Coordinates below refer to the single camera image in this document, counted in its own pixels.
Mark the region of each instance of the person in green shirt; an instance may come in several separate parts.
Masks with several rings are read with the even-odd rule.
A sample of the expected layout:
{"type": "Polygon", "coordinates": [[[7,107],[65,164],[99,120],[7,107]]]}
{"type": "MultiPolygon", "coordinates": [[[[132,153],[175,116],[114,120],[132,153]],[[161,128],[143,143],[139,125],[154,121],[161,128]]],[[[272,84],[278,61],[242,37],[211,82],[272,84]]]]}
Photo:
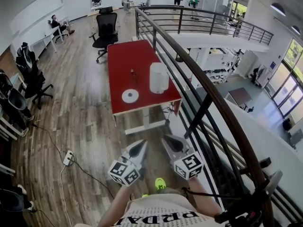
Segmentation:
{"type": "MultiPolygon", "coordinates": [[[[200,0],[189,0],[189,6],[193,9],[195,9],[198,5],[198,2],[200,0]]],[[[195,19],[195,20],[199,20],[198,16],[198,12],[197,11],[192,11],[192,16],[190,18],[195,19]]]]}

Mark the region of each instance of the forearm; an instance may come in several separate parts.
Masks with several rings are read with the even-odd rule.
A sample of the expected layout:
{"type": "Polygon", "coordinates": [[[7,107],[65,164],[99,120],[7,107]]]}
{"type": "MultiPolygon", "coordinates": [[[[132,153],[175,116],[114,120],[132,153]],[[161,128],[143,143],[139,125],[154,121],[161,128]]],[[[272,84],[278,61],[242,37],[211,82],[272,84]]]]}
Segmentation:
{"type": "Polygon", "coordinates": [[[120,188],[110,207],[99,221],[98,227],[112,226],[123,216],[130,194],[130,187],[122,186],[120,188]]]}
{"type": "MultiPolygon", "coordinates": [[[[188,180],[190,190],[193,192],[205,192],[205,188],[199,182],[198,178],[193,177],[188,180]]],[[[220,206],[213,200],[212,197],[193,195],[197,204],[198,212],[206,216],[215,217],[215,215],[221,214],[222,210],[220,206]]]]}

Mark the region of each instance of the neon yellow shoe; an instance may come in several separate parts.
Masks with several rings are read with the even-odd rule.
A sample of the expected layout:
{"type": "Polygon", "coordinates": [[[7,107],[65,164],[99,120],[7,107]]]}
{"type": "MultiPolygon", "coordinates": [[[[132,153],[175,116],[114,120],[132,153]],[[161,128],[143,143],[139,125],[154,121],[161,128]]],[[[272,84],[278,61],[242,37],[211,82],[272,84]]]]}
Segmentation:
{"type": "Polygon", "coordinates": [[[166,183],[163,178],[159,177],[155,181],[156,190],[164,189],[166,188],[166,183]]]}

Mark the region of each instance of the red tabletop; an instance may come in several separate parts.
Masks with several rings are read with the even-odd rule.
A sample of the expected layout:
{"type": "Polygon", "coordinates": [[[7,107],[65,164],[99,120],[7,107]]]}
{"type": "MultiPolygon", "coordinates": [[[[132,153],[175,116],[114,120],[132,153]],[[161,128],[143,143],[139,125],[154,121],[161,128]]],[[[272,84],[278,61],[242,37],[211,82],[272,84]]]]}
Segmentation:
{"type": "Polygon", "coordinates": [[[108,75],[113,114],[175,101],[179,101],[179,107],[181,96],[171,79],[169,88],[164,93],[155,94],[150,91],[150,66],[153,62],[160,60],[147,40],[108,47],[108,75]],[[138,100],[131,104],[122,100],[123,92],[128,89],[139,92],[138,100]]]}

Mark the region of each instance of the white disc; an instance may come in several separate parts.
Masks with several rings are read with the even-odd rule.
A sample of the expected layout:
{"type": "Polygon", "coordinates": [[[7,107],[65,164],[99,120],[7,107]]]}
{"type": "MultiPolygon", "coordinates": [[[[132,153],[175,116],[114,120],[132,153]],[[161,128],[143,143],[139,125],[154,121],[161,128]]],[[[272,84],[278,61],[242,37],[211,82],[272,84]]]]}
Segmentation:
{"type": "Polygon", "coordinates": [[[128,89],[122,94],[122,100],[128,104],[137,101],[139,93],[134,89],[128,89]]]}

